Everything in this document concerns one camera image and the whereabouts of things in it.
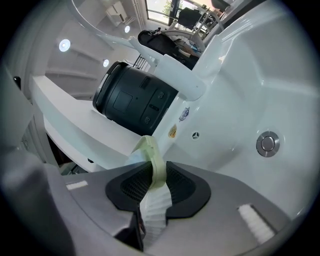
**black mesh grille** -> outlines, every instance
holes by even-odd
[[[177,204],[189,198],[196,190],[196,184],[174,168],[166,168],[166,184],[171,193],[172,204]]]
[[[120,189],[128,197],[140,203],[152,183],[152,175],[153,168],[150,165],[124,180],[120,185]]]

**ceiling light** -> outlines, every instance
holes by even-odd
[[[103,66],[106,68],[106,67],[108,67],[108,65],[109,65],[109,60],[105,59],[103,61]]]
[[[68,39],[63,39],[60,43],[59,43],[59,50],[61,52],[66,52],[69,50],[70,48],[70,41]]]
[[[124,32],[128,33],[129,31],[130,31],[130,26],[126,26],[126,27],[124,28]]]

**yellow sticker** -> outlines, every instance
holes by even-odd
[[[172,126],[172,128],[170,129],[168,136],[169,138],[174,138],[176,137],[177,134],[177,125],[175,124],[174,126]]]

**small sticker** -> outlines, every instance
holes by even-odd
[[[174,138],[176,137],[177,134],[177,125],[175,124],[174,126],[172,126],[172,128],[170,129],[168,136],[169,138]]]
[[[179,120],[180,120],[179,122],[181,122],[187,118],[187,116],[189,115],[189,110],[190,110],[190,107],[184,109],[184,111],[182,112],[182,114],[179,117]]]

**recessed light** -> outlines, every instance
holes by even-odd
[[[126,26],[126,27],[124,28],[124,32],[128,33],[129,31],[130,31],[130,26]]]
[[[70,48],[70,41],[68,39],[63,39],[60,43],[59,43],[59,50],[61,52],[66,52],[69,50]]]
[[[106,67],[108,67],[108,65],[109,65],[109,60],[105,59],[103,61],[103,66],[106,68]]]

